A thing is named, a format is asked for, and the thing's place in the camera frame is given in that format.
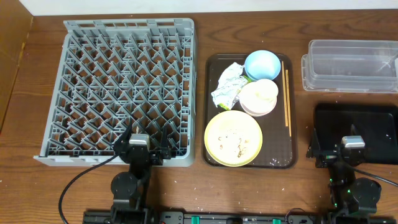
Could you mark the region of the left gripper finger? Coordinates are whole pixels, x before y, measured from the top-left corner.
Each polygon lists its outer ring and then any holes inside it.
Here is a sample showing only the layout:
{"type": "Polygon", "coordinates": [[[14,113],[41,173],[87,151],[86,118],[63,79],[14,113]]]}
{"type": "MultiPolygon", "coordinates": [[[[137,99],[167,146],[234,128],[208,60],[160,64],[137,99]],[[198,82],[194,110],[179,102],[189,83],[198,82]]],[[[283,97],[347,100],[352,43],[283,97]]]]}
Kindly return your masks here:
{"type": "Polygon", "coordinates": [[[132,126],[129,125],[126,128],[126,130],[114,142],[113,146],[123,146],[125,143],[129,142],[131,134],[132,134],[132,126]]]}
{"type": "Polygon", "coordinates": [[[167,139],[167,127],[164,126],[162,130],[162,137],[160,140],[159,147],[161,156],[163,159],[171,159],[171,149],[169,148],[169,142],[167,139]]]}

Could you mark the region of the cream white cup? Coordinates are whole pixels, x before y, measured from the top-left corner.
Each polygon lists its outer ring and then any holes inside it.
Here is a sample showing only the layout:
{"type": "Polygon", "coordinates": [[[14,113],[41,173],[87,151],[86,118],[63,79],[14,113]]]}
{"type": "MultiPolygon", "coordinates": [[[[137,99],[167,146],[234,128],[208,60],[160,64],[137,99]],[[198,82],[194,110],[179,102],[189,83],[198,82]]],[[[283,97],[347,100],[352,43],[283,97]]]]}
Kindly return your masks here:
{"type": "Polygon", "coordinates": [[[273,100],[279,94],[279,88],[275,82],[268,79],[261,79],[254,82],[256,96],[264,100],[273,100]]]}

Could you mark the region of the pink plate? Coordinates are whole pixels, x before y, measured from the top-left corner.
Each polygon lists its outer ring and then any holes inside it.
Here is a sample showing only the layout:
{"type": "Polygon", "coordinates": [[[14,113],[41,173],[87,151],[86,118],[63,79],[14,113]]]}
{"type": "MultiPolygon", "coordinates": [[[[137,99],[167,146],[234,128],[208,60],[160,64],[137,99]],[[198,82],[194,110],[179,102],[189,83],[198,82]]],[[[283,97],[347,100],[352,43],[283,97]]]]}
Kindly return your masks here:
{"type": "Polygon", "coordinates": [[[277,98],[264,100],[255,94],[254,82],[248,83],[239,93],[239,103],[251,116],[263,116],[270,113],[277,104],[277,98]]]}

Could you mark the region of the foil snack wrapper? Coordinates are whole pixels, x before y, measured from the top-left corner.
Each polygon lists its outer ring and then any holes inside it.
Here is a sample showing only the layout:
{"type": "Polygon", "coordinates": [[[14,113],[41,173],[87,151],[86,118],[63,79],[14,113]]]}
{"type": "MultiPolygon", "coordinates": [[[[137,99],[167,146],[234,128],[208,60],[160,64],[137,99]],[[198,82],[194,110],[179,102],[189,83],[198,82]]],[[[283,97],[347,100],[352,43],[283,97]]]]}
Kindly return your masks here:
{"type": "Polygon", "coordinates": [[[236,62],[227,67],[218,80],[216,90],[211,92],[216,107],[231,110],[239,100],[239,93],[250,80],[243,75],[244,66],[236,62]]]}

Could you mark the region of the light blue bowl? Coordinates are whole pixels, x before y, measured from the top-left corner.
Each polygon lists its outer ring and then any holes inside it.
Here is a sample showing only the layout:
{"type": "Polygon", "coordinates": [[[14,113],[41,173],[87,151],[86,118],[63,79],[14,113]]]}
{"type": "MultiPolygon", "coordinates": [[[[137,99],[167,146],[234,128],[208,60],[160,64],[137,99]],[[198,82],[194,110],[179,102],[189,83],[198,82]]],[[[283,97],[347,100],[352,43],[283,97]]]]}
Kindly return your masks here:
{"type": "Polygon", "coordinates": [[[273,80],[281,71],[281,62],[276,54],[268,50],[257,50],[246,57],[244,69],[252,80],[273,80]]]}

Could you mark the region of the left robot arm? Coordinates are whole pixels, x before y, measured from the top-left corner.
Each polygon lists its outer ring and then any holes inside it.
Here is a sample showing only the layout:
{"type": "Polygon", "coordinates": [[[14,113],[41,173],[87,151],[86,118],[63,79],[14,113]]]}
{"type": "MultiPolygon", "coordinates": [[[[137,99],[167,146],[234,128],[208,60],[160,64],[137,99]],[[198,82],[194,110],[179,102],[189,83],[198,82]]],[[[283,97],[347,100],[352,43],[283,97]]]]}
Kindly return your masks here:
{"type": "Polygon", "coordinates": [[[113,206],[112,224],[155,224],[158,214],[146,205],[147,191],[153,166],[161,166],[171,158],[171,148],[167,142],[167,128],[161,131],[160,146],[150,151],[147,134],[134,134],[132,127],[114,143],[114,151],[120,159],[129,164],[127,172],[116,175],[111,182],[113,206]]]}

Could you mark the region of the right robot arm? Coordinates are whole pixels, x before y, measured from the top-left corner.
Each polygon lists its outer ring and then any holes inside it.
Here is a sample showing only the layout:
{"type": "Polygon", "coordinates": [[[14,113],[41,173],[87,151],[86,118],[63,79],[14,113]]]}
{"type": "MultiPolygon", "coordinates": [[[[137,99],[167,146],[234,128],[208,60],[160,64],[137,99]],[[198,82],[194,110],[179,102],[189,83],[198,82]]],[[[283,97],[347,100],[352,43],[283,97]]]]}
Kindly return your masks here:
{"type": "Polygon", "coordinates": [[[335,210],[320,223],[370,223],[377,212],[381,185],[372,179],[357,178],[355,167],[363,161],[365,142],[361,136],[344,136],[331,149],[321,147],[317,131],[313,131],[307,158],[315,159],[315,167],[327,168],[331,202],[335,210]]]}

